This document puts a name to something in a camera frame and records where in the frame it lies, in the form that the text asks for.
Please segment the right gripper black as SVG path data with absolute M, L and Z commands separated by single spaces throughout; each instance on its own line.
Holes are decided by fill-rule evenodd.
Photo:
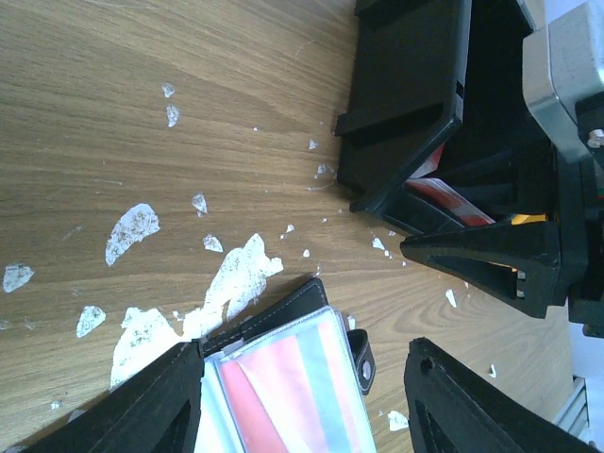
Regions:
M 587 337 L 603 336 L 603 199 L 577 119 L 557 102 L 554 220 L 414 236 L 405 258 L 462 279 L 525 315 L 567 306 Z

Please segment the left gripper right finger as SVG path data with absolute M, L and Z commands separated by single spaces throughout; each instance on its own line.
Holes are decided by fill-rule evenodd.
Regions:
M 427 338 L 409 344 L 404 385 L 415 452 L 595 452 Z

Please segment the black card holder wallet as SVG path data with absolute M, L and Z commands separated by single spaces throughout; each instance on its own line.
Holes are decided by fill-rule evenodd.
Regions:
M 313 277 L 203 345 L 197 452 L 373 452 L 376 365 Z

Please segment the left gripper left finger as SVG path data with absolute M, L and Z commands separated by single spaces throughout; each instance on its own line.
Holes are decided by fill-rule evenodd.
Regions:
M 109 396 L 27 452 L 193 452 L 199 422 L 202 348 L 171 347 Z

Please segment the red white credit card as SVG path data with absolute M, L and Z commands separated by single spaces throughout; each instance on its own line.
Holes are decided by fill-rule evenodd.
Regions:
M 218 373 L 247 452 L 372 452 L 345 332 L 331 314 L 224 358 Z

